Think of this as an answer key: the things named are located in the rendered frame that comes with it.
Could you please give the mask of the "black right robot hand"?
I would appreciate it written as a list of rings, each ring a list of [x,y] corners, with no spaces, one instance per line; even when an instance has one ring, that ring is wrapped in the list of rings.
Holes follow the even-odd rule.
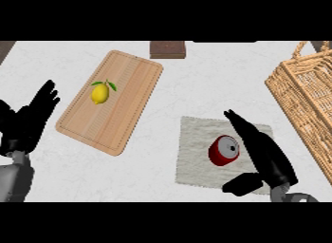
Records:
[[[237,132],[249,158],[257,168],[255,173],[242,173],[223,185],[223,192],[245,196],[267,183],[271,190],[285,194],[298,178],[291,165],[291,160],[273,138],[258,130],[233,110],[224,112],[234,131]]]

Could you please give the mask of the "pale grey cloth placemat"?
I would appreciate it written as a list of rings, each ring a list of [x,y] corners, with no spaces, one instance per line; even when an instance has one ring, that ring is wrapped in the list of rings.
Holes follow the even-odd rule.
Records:
[[[224,166],[208,158],[208,148],[220,136],[229,135],[239,143],[239,157]],[[255,173],[242,138],[229,121],[183,117],[180,119],[180,155],[175,182],[192,186],[221,189],[242,173]]]

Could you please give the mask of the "wooden cutting board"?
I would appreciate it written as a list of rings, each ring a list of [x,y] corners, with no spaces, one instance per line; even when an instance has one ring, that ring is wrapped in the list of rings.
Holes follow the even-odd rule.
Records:
[[[56,122],[56,130],[112,156],[125,148],[162,73],[162,64],[111,50]],[[94,82],[116,91],[102,104],[91,101]]]

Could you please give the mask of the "yellow lemon with leaves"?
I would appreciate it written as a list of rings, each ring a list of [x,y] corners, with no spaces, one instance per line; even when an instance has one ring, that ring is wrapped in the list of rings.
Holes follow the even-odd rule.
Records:
[[[100,104],[108,101],[111,90],[118,91],[118,87],[109,81],[93,82],[91,87],[93,87],[91,100],[94,104]]]

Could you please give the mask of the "wicker basket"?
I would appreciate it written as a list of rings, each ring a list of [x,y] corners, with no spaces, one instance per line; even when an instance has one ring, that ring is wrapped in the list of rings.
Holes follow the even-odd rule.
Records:
[[[305,44],[264,83],[332,185],[332,48],[323,41],[320,52],[302,56]]]

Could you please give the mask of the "brown block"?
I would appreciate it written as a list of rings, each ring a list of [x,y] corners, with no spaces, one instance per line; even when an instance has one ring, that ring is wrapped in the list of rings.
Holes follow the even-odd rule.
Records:
[[[152,59],[183,59],[184,57],[184,41],[150,41]]]

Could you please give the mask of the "red can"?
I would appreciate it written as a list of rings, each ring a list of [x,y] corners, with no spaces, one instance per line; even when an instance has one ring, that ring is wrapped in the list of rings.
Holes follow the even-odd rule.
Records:
[[[217,166],[232,163],[239,157],[239,144],[232,136],[217,138],[208,148],[208,159]]]

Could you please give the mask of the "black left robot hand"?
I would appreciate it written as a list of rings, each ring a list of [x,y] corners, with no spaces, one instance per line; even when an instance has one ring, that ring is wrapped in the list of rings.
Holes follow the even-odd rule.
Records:
[[[28,105],[13,111],[0,99],[0,155],[9,157],[13,151],[29,154],[38,145],[47,120],[60,101],[56,84],[49,80]]]

